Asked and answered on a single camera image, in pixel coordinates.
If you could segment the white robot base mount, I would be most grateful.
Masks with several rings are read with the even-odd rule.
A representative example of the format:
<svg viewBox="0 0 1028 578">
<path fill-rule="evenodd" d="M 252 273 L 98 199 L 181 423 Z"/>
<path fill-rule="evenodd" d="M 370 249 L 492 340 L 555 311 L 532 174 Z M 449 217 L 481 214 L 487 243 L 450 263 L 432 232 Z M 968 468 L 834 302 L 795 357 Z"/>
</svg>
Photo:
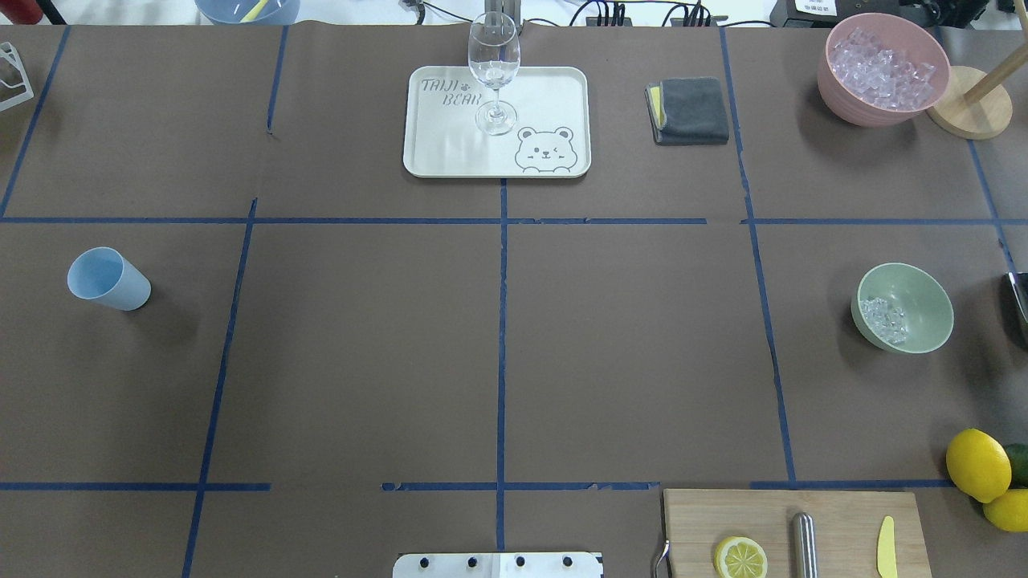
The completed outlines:
<svg viewBox="0 0 1028 578">
<path fill-rule="evenodd" d="M 592 552 L 410 553 L 396 559 L 393 577 L 603 577 Z"/>
</svg>

